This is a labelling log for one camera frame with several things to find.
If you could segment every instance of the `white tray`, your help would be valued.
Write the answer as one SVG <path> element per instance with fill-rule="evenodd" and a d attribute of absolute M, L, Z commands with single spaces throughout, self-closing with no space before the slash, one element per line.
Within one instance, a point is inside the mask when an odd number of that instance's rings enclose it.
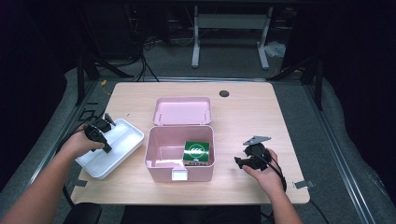
<path fill-rule="evenodd" d="M 119 166 L 143 143 L 144 134 L 124 119 L 116 119 L 116 126 L 104 134 L 112 149 L 89 151 L 76 159 L 93 178 L 103 179 Z"/>

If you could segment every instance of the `forearm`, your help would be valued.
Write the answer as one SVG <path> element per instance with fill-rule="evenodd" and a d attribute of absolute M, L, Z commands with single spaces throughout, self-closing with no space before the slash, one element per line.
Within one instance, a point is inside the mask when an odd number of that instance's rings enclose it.
<path fill-rule="evenodd" d="M 273 207 L 276 224 L 303 223 L 285 192 L 280 191 L 272 195 L 274 196 L 270 196 L 270 201 Z"/>
<path fill-rule="evenodd" d="M 72 161 L 68 155 L 56 156 L 14 203 L 1 223 L 51 223 Z"/>

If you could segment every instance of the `pink plastic box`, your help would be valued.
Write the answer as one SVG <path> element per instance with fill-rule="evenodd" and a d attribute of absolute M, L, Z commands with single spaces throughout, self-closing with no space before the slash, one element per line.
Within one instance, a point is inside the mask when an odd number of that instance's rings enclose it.
<path fill-rule="evenodd" d="M 215 164 L 210 100 L 207 97 L 172 97 L 157 100 L 148 136 L 145 163 L 156 182 L 209 181 Z M 208 142 L 207 166 L 184 166 L 186 141 Z"/>

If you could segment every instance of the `pink box lid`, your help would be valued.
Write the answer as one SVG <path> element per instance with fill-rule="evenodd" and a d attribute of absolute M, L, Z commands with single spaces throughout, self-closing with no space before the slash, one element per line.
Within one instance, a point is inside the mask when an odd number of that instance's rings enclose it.
<path fill-rule="evenodd" d="M 207 97 L 163 97 L 157 100 L 153 123 L 163 125 L 207 125 L 212 121 Z"/>

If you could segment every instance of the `green object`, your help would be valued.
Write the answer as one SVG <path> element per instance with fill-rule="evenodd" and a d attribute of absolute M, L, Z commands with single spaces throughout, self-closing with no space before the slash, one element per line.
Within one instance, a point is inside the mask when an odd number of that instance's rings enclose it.
<path fill-rule="evenodd" d="M 187 166 L 206 166 L 209 163 L 209 143 L 186 142 L 183 163 Z"/>

